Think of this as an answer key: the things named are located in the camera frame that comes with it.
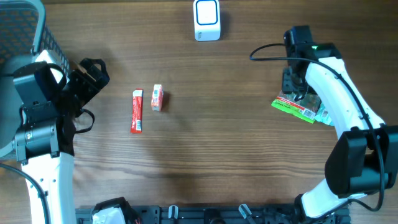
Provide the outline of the red stick packet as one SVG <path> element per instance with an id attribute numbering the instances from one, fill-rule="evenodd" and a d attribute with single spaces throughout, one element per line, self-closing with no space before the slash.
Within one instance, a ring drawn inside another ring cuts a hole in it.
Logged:
<path id="1" fill-rule="evenodd" d="M 142 132 L 142 102 L 143 89 L 135 89 L 132 93 L 132 121 L 131 133 L 140 134 Z"/>

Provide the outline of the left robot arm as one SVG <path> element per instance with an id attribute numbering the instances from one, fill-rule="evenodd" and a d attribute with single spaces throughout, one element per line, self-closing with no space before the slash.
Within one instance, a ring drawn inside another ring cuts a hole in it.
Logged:
<path id="1" fill-rule="evenodd" d="M 32 223 L 76 223 L 73 198 L 73 120 L 108 83 L 101 59 L 84 58 L 70 73 L 55 62 L 32 62 L 14 72 L 22 100 L 21 124 L 12 140 L 26 179 Z"/>

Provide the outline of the pale teal wipes packet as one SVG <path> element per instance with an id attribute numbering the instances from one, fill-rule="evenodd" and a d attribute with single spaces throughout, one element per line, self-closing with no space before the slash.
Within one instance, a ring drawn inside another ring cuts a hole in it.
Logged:
<path id="1" fill-rule="evenodd" d="M 320 107 L 314 117 L 314 120 L 329 126 L 333 126 L 333 121 L 323 103 L 320 104 Z"/>

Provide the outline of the green snack bag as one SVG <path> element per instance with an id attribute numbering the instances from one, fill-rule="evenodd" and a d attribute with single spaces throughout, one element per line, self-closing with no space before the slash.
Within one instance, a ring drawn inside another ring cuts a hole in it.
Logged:
<path id="1" fill-rule="evenodd" d="M 294 100 L 295 97 L 294 93 L 284 94 L 281 91 L 271 103 L 271 106 L 313 124 L 315 115 L 321 104 L 321 99 L 318 95 L 314 94 L 307 94 L 304 99 L 298 101 Z"/>

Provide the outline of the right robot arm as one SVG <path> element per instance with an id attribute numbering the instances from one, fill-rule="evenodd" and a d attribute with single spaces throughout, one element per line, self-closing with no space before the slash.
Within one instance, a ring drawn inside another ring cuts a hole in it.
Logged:
<path id="1" fill-rule="evenodd" d="M 338 142 L 325 164 L 325 178 L 298 198 L 303 217 L 317 221 L 338 207 L 394 186 L 397 126 L 388 126 L 366 103 L 334 44 L 317 44 L 309 26 L 284 34 L 291 78 L 287 92 L 315 92 L 336 129 Z"/>

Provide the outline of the red Kleenex tissue pack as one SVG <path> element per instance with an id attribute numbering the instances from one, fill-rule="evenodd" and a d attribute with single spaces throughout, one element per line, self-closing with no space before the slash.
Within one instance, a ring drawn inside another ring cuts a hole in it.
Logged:
<path id="1" fill-rule="evenodd" d="M 151 98 L 151 108 L 153 111 L 161 111 L 164 91 L 161 84 L 155 84 Z"/>

